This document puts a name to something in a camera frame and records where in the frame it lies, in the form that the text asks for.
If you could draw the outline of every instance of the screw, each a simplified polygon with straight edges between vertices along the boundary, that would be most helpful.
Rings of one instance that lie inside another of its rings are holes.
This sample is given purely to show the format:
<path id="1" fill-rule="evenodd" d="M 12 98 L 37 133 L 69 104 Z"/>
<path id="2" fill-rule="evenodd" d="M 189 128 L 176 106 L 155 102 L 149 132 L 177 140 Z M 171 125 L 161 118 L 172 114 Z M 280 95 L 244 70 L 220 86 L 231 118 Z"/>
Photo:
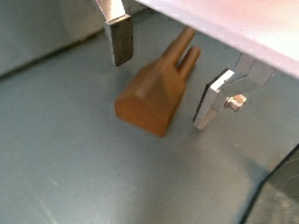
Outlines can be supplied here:
<path id="1" fill-rule="evenodd" d="M 229 108 L 232 111 L 239 112 L 239 110 L 244 106 L 245 101 L 247 97 L 243 94 L 228 97 L 224 103 L 224 108 Z"/>

